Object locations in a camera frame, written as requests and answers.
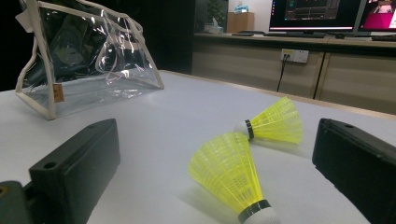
black band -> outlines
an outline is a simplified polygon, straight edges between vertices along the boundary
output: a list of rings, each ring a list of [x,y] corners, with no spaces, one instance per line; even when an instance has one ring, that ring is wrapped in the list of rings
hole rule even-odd
[[[249,217],[253,216],[253,214],[267,207],[271,207],[271,204],[269,204],[267,200],[261,200],[253,203],[239,214],[238,219],[241,223],[244,223]]]
[[[245,120],[245,123],[247,124],[248,138],[254,138],[253,127],[251,127],[250,120]]]

cable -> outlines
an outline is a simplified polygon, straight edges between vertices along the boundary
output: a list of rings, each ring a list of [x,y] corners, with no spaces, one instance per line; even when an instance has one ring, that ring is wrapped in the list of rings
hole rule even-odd
[[[290,57],[289,54],[283,55],[283,60],[282,60],[282,71],[280,72],[280,79],[279,79],[279,82],[277,83],[276,91],[279,91],[280,81],[282,80],[283,71],[285,70],[285,65],[286,65],[286,62],[288,61],[288,58],[289,58],[289,57]]]

power outlet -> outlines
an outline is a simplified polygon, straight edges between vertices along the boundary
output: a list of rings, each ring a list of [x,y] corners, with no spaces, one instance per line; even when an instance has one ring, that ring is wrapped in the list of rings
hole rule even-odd
[[[296,49],[294,51],[293,61],[295,63],[306,63],[306,61],[308,61],[308,54],[309,54],[308,50]]]
[[[280,53],[280,60],[285,60],[286,55],[289,55],[287,61],[288,62],[293,62],[294,60],[294,49],[282,49],[282,52]]]

white shuttlecock cork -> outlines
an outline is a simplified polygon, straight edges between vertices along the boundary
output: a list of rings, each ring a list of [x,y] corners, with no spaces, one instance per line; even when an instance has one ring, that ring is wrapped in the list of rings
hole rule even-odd
[[[300,143],[303,127],[294,102],[282,97],[267,107],[254,119],[247,119],[235,125],[235,132],[251,138]]]
[[[241,223],[280,223],[262,196],[248,138],[242,133],[225,133],[204,143],[192,155],[189,174],[231,207]]]

wall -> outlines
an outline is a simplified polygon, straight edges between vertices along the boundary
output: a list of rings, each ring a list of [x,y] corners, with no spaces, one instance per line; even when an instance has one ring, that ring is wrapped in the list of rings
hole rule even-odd
[[[228,11],[233,12],[240,0],[229,0]],[[254,12],[254,30],[268,32],[272,0],[243,0],[242,5]]]

